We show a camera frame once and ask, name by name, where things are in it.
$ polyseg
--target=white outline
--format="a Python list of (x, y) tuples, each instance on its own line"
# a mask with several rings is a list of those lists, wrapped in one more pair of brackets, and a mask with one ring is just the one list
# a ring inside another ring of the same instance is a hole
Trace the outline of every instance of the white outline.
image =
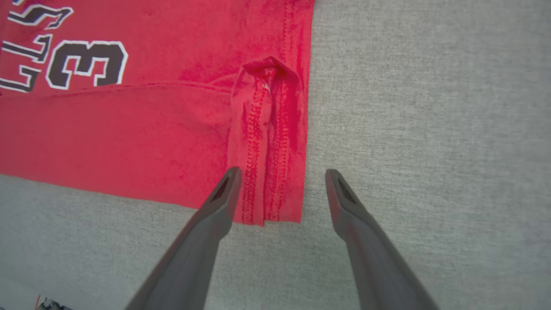
[[(52, 68), (53, 59), (56, 57), (57, 50), (60, 49), (65, 44), (86, 45), (86, 48), (88, 50), (90, 48), (92, 48), (94, 45), (118, 45), (119, 48), (121, 49), (124, 57), (122, 58), (121, 68), (118, 70), (118, 77), (117, 77), (117, 83), (116, 84), (121, 84), (122, 83), (122, 76), (125, 72), (126, 61), (128, 60), (128, 53), (126, 52), (126, 49), (125, 49), (124, 45), (122, 44), (122, 42), (120, 42), (120, 41), (92, 41), (92, 42), (88, 42), (88, 41), (78, 41), (78, 40), (76, 40), (76, 41), (75, 40), (63, 40), (56, 46), (55, 49), (53, 49), (52, 54), (50, 56), (50, 63), (48, 64), (48, 70), (46, 71), (46, 80), (48, 81), (48, 85), (51, 88), (63, 89), (63, 90), (69, 89), (69, 86), (71, 84), (71, 76), (72, 76), (73, 73), (75, 75), (78, 75), (78, 76), (87, 76), (87, 77), (92, 76), (92, 70), (94, 69), (96, 61), (104, 61), (105, 64), (104, 64), (103, 74), (95, 74), (94, 75), (94, 87), (98, 86), (98, 79), (99, 78), (105, 78), (106, 77), (107, 65), (109, 64), (109, 58), (108, 57), (92, 57), (90, 68), (88, 69), (87, 72), (82, 72), (82, 71), (77, 71), (78, 65), (80, 64), (80, 59), (82, 58), (82, 56), (76, 56), (76, 55), (73, 56), (73, 55), (71, 55), (71, 56), (67, 56), (67, 58), (65, 58), (65, 63), (63, 64), (63, 70), (61, 70), (61, 72), (69, 75), (69, 77), (67, 78), (67, 85), (65, 87), (54, 85), (52, 83), (52, 81), (50, 80), (50, 70)], [(77, 63), (74, 66), (74, 70), (68, 70), (67, 69), (67, 63), (69, 62), (70, 59), (77, 60)]]
[[(37, 53), (37, 54), (42, 54), (44, 53), (44, 49), (46, 48), (46, 43), (42, 43), (42, 42), (39, 42), (38, 40), (42, 39), (42, 38), (50, 38), (50, 42), (48, 44), (48, 49), (46, 50), (46, 53), (44, 54), (44, 60), (42, 61), (39, 61), (37, 57), (35, 56), (32, 56), (32, 55), (29, 55), (29, 54), (24, 54), (24, 53), (20, 53), (20, 52), (17, 52), (17, 51), (14, 51), (14, 50), (10, 50), (10, 49), (6, 49), (4, 48), (4, 44), (7, 44), (7, 45), (11, 45), (11, 46), (15, 46), (19, 49), (22, 49), (22, 50), (26, 50), (26, 51), (29, 51), (29, 52), (34, 52), (34, 53)], [(28, 58), (31, 58), (33, 60), (33, 62), (35, 63), (45, 63), (46, 60), (48, 59), (48, 53), (50, 52), (50, 49), (51, 49), (51, 44), (52, 44), (52, 37), (53, 37), (53, 34), (45, 34), (45, 35), (38, 35), (36, 36), (36, 38), (33, 40), (33, 43), (35, 44), (38, 44), (38, 45), (41, 45), (42, 46), (42, 49), (40, 51), (37, 51), (37, 50), (33, 50), (33, 49), (30, 49), (28, 47), (25, 47), (25, 46), (21, 46), (21, 45), (17, 45), (15, 43), (11, 43), (11, 42), (8, 42), (8, 41), (2, 41), (2, 50), (3, 51), (6, 51), (8, 53), (12, 53), (12, 54), (16, 54), (16, 55), (21, 55), (21, 56), (26, 56)]]
[[(46, 14), (42, 14), (42, 16), (40, 16), (33, 23), (25, 23), (25, 22), (21, 22), (20, 20), (10, 18), (10, 14), (13, 14), (17, 17), (25, 18), (35, 8), (43, 8), (43, 9), (48, 9), (48, 10), (52, 10), (52, 11), (56, 11), (56, 12), (60, 12), (61, 10), (67, 9), (67, 10), (69, 10), (69, 14), (63, 16), (63, 15), (50, 15), (50, 14), (46, 13)], [(56, 29), (56, 28), (59, 28), (61, 26), (61, 24), (63, 23), (63, 21), (66, 20), (73, 13), (74, 13), (74, 11), (73, 11), (73, 8), (71, 8), (71, 7), (63, 7), (61, 9), (54, 9), (54, 8), (51, 8), (51, 7), (43, 6), (42, 4), (33, 4), (31, 6), (28, 6), (27, 9), (25, 9), (25, 11), (22, 14), (19, 14), (19, 13), (14, 12), (14, 11), (9, 11), (8, 20), (10, 20), (14, 23), (25, 25), (25, 26), (36, 26), (36, 25), (40, 24), (46, 17), (54, 17), (54, 18), (56, 18), (56, 21), (53, 22), (53, 23), (50, 23), (45, 29)]]
[[(29, 69), (29, 70), (34, 71), (36, 73), (42, 72), (42, 70), (40, 70), (40, 69), (35, 69), (35, 68), (27, 67), (27, 66), (24, 66), (24, 65), (19, 65), (19, 74), (24, 76), (24, 77), (27, 77), (27, 81), (25, 83), (21, 83), (21, 82), (17, 82), (17, 81), (11, 81), (11, 80), (4, 79), (4, 78), (0, 78), (0, 81), (17, 84), (17, 85), (21, 85), (21, 86), (24, 86), (24, 87), (30, 87), (31, 86), (31, 78), (33, 76), (30, 75), (30, 74), (23, 73), (22, 72), (23, 68)], [(5, 89), (15, 90), (16, 92), (28, 93), (27, 91), (19, 89), (19, 88), (12, 88), (12, 87), (4, 86), (4, 85), (0, 85), (0, 87), (5, 88)]]

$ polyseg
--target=gray tablecloth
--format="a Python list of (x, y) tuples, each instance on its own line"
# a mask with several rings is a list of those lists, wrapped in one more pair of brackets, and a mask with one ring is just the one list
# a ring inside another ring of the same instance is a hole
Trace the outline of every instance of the gray tablecloth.
[[(550, 1), (318, 0), (307, 151), (302, 224), (234, 225), (206, 308), (359, 307), (326, 168), (442, 309), (551, 308)], [(0, 208), (6, 310), (122, 309), (193, 213), (6, 176)]]

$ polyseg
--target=gray table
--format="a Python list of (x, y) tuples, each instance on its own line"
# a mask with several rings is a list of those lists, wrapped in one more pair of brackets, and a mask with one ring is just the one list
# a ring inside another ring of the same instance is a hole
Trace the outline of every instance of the gray table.
[[(339, 169), (442, 309), (551, 307), (551, 2), (318, 0), (301, 225), (234, 225), (208, 309), (354, 309)], [(0, 176), (0, 306), (122, 309), (193, 213)]]

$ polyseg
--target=gray fabric surface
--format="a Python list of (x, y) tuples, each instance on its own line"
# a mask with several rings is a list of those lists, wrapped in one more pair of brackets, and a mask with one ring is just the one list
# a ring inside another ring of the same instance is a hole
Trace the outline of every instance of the gray fabric surface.
[[(309, 105), (303, 223), (234, 225), (208, 309), (359, 307), (329, 167), (442, 309), (551, 307), (551, 2), (318, 0)], [(4, 176), (0, 208), (0, 280), (76, 310), (123, 308), (192, 214)]]

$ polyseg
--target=red fabric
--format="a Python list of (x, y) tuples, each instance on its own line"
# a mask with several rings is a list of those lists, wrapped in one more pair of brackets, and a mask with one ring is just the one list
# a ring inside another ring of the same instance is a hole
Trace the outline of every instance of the red fabric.
[(198, 208), (238, 165), (236, 222), (300, 222), (313, 4), (4, 1), (0, 173)]

